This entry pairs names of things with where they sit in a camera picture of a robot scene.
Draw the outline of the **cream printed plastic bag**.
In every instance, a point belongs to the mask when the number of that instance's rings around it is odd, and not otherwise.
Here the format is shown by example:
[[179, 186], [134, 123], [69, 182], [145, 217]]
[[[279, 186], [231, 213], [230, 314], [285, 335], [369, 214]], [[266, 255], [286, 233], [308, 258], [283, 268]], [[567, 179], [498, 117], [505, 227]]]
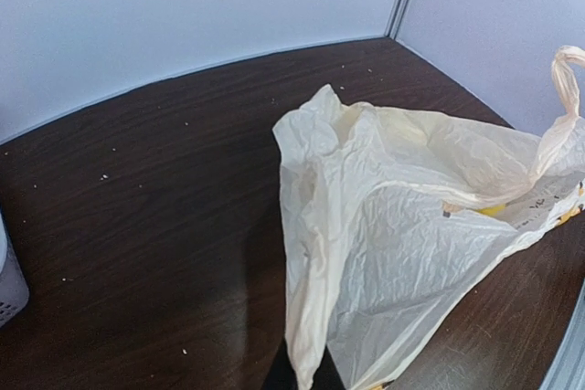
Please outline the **cream printed plastic bag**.
[[345, 105], [328, 85], [277, 121], [284, 339], [300, 388], [326, 354], [348, 389], [394, 381], [500, 262], [583, 211], [583, 62], [579, 47], [557, 51], [565, 112], [540, 136]]

